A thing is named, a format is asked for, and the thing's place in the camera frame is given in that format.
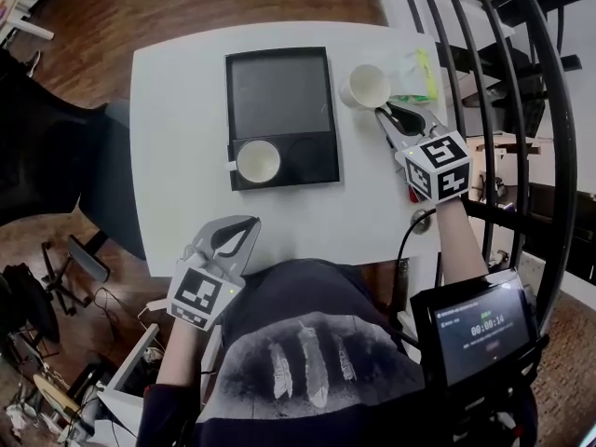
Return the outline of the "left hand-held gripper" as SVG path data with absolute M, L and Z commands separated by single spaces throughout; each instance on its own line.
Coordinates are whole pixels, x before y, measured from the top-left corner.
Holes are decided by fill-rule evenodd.
M 242 273 L 261 230 L 261 220 L 232 215 L 206 223 L 177 261 L 167 296 L 168 314 L 207 331 L 245 286 Z M 240 235 L 230 251 L 221 248 Z

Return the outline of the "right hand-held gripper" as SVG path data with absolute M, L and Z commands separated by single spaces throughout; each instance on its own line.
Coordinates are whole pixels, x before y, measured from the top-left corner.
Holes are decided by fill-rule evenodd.
M 388 102 L 376 108 L 376 120 L 396 161 L 404 167 L 408 184 L 432 203 L 467 193 L 471 187 L 471 154 L 457 132 L 428 136 L 440 121 L 425 107 Z

